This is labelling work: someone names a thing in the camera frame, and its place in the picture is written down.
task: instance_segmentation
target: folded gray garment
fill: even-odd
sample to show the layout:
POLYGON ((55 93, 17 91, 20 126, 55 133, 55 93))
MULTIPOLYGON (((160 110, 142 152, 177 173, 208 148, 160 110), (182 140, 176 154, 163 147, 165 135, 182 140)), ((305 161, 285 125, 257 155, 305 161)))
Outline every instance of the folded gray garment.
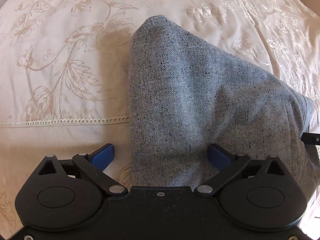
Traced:
POLYGON ((195 188, 218 173, 206 154, 217 143, 253 159, 278 155, 307 199, 314 193, 300 140, 312 100, 272 74, 155 16, 132 38, 129 80, 134 185, 195 188))

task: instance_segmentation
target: lace trim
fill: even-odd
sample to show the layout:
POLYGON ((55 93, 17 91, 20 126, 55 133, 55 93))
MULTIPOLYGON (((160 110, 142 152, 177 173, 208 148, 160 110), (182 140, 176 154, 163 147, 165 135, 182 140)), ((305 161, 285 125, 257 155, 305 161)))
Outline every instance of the lace trim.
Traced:
POLYGON ((58 126, 58 125, 91 125, 91 124, 115 124, 129 122, 129 116, 117 116, 110 118, 68 118, 68 119, 51 119, 27 122, 7 122, 0 123, 1 128, 11 127, 30 127, 30 126, 58 126))

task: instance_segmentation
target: bedspread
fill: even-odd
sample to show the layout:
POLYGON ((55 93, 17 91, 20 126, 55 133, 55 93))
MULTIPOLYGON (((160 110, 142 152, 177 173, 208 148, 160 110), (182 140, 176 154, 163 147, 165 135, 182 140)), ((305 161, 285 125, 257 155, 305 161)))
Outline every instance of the bedspread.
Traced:
POLYGON ((130 184, 130 39, 159 14, 311 98, 310 131, 320 133, 320 18, 299 0, 8 0, 0 9, 1 234, 21 227, 15 195, 47 152, 70 158, 113 143, 105 172, 130 184))

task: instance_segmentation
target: bed sheet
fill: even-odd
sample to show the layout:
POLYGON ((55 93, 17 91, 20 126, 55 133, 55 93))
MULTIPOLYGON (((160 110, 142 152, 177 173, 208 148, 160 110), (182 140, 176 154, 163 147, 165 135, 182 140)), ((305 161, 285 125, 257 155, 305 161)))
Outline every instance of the bed sheet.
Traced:
POLYGON ((15 195, 48 153, 69 158, 113 143, 106 172, 130 184, 130 38, 159 14, 311 98, 310 131, 320 133, 320 18, 299 0, 8 0, 0 9, 5 237, 21 226, 15 195))

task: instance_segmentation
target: blue gripper pad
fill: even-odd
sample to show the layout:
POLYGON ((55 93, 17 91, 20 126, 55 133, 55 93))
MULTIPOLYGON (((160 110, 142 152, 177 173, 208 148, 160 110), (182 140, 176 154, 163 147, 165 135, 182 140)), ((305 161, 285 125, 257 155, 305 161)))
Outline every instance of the blue gripper pad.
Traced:
POLYGON ((210 145, 208 147, 207 153, 209 162, 219 171, 222 171, 224 168, 231 165, 231 163, 236 160, 236 157, 234 155, 221 148, 217 144, 210 145))
POLYGON ((115 148, 111 143, 108 143, 91 153, 88 156, 88 161, 99 170, 104 171, 104 169, 109 166, 114 158, 115 148))

